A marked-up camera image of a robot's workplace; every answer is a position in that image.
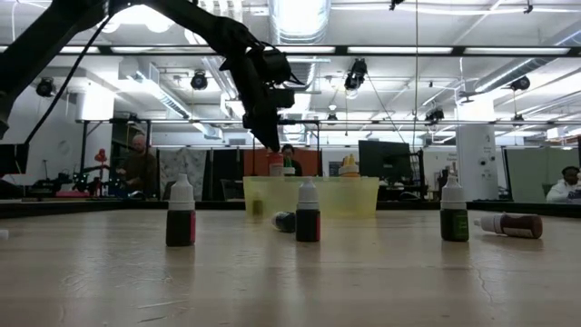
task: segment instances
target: wooden table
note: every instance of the wooden table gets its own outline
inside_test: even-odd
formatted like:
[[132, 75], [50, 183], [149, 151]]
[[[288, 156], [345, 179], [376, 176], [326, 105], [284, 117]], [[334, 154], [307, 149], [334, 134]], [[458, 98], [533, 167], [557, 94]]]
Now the wooden table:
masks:
[[[472, 218], [483, 213], [471, 213]], [[163, 211], [0, 221], [0, 325], [576, 326], [581, 221], [542, 240], [471, 229], [438, 212], [324, 221], [295, 243], [243, 212], [198, 212], [195, 247], [164, 246]]]

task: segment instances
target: robotic arm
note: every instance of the robotic arm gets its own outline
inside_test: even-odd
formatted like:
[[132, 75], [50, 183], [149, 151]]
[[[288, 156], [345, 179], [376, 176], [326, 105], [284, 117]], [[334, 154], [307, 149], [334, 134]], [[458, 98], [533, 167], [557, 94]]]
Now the robotic arm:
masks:
[[292, 90], [275, 85], [289, 81], [291, 67], [285, 54], [266, 50], [243, 24], [212, 15], [197, 0], [53, 0], [41, 16], [0, 54], [0, 139], [18, 95], [33, 82], [73, 37], [131, 5], [148, 5], [197, 35], [226, 61], [246, 114], [245, 128], [262, 144], [279, 151], [277, 109], [294, 104]]

